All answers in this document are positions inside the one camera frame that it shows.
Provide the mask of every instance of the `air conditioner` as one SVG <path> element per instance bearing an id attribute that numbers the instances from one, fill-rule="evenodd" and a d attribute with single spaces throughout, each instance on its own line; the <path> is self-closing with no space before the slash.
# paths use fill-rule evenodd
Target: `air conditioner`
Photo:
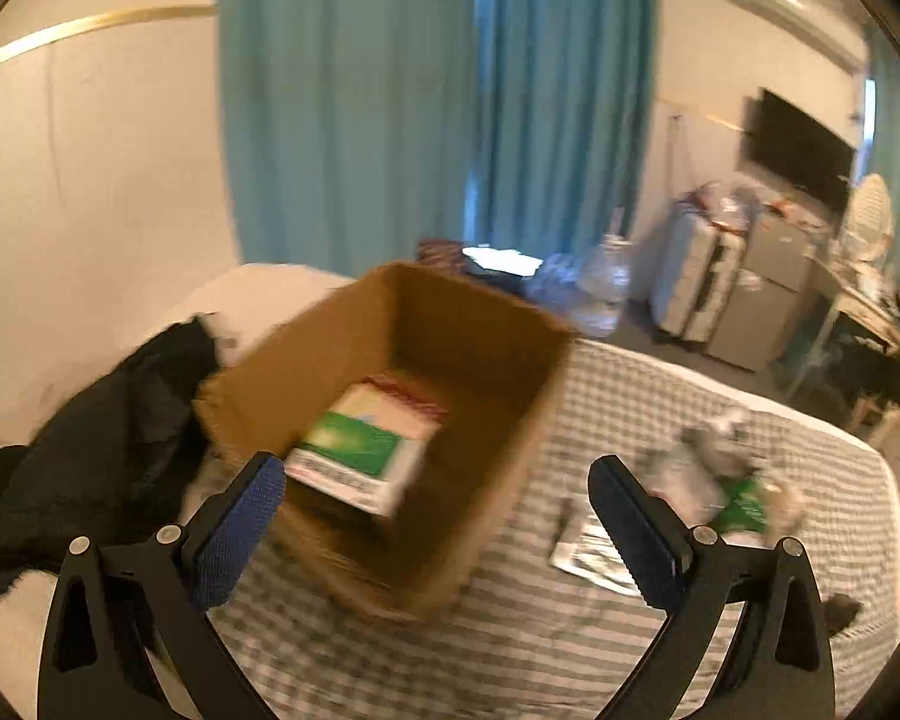
<path id="1" fill-rule="evenodd" d="M 848 73 L 861 73 L 869 51 L 862 30 L 810 0 L 735 0 L 736 4 L 786 29 Z"/>

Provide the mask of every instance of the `television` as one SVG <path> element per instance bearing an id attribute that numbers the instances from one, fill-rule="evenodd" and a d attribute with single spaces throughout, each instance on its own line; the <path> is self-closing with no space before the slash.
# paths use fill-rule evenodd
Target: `television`
<path id="1" fill-rule="evenodd" d="M 853 146 L 767 89 L 760 90 L 755 119 L 749 159 L 842 214 L 850 194 Z"/>

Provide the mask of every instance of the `open cardboard box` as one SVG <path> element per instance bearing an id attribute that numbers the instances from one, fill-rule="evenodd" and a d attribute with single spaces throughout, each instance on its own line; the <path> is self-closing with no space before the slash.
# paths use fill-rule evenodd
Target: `open cardboard box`
<path id="1" fill-rule="evenodd" d="M 452 600 L 503 523 L 557 410 L 573 333 L 460 276 L 382 266 L 278 328 L 200 388 L 228 463 L 285 458 L 362 377 L 389 371 L 448 410 L 386 529 L 288 479 L 274 533 L 360 613 L 425 618 Z"/>

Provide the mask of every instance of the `checkered bedsheet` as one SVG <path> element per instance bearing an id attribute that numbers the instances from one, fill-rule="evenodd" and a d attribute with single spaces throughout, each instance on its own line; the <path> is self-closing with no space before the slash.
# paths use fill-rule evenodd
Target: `checkered bedsheet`
<path id="1" fill-rule="evenodd" d="M 634 459 L 731 405 L 653 360 L 578 343 L 528 490 L 458 603 L 437 621 L 367 623 L 330 600 L 269 539 L 210 618 L 281 717 L 592 718 L 663 615 L 549 564 L 564 502 L 586 491 L 597 456 Z M 755 413 L 751 429 L 808 499 L 799 536 L 821 595 L 842 591 L 864 604 L 853 626 L 831 641 L 844 713 L 898 634 L 895 500 L 872 453 L 769 413 Z M 725 612 L 677 715 L 703 703 L 738 616 L 739 608 Z"/>

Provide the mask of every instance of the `refrigerator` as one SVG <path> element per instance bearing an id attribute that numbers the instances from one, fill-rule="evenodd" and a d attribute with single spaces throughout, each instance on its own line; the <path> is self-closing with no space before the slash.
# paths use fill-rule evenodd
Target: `refrigerator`
<path id="1" fill-rule="evenodd" d="M 707 354 L 747 370 L 763 370 L 793 326 L 814 251 L 805 232 L 763 211 L 749 231 L 736 283 Z"/>

